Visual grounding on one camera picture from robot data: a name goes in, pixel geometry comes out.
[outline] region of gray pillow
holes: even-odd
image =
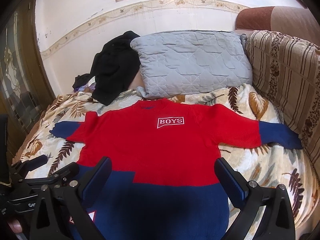
[[[243,45],[246,35],[223,31],[173,31],[135,38],[145,98],[206,93],[252,84]]]

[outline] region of black clothing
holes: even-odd
[[[129,88],[139,70],[138,53],[130,47],[130,42],[137,37],[139,35],[127,31],[106,43],[102,51],[95,55],[90,74],[76,77],[72,87],[85,85],[95,76],[96,87],[92,97],[106,106],[111,104],[121,92]]]

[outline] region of blue sleeve cuff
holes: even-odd
[[[61,137],[67,139],[71,136],[81,125],[80,122],[72,121],[62,121],[57,122],[52,130],[49,132],[52,133],[55,137]]]
[[[259,133],[262,144],[276,142],[287,149],[302,149],[299,135],[284,124],[259,121]]]

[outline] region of floral blanket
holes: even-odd
[[[128,90],[115,101],[104,106],[91,97],[91,93],[76,92],[58,96],[55,104],[47,110],[40,120],[39,129],[23,149],[21,160],[25,161],[39,155],[47,155],[48,163],[28,174],[28,178],[50,176],[65,165],[76,162],[84,144],[66,141],[49,133],[55,123],[60,121],[84,121],[85,113],[96,111],[102,115],[107,111],[131,106],[142,100],[136,90]],[[181,104],[213,105],[220,103],[236,113],[265,122],[283,123],[283,114],[269,101],[261,97],[252,86],[244,84],[223,88],[206,94],[179,95],[170,100]],[[268,144],[255,149],[243,149],[219,145],[221,155],[247,180],[255,180],[263,187],[286,185],[292,204],[295,226],[298,228],[312,214],[319,201],[319,184],[315,171],[307,155],[302,150],[284,149],[278,144]],[[229,203],[229,226],[235,220],[238,209]],[[263,214],[260,208],[246,239],[252,239]]]

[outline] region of sweater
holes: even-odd
[[[228,226],[228,197],[213,169],[219,143],[255,148],[278,142],[301,148],[282,124],[251,120],[221,104],[138,101],[84,122],[59,122],[51,133],[85,143],[80,174],[103,156],[112,173],[87,209],[109,240],[218,240]],[[80,239],[70,224],[75,239]]]

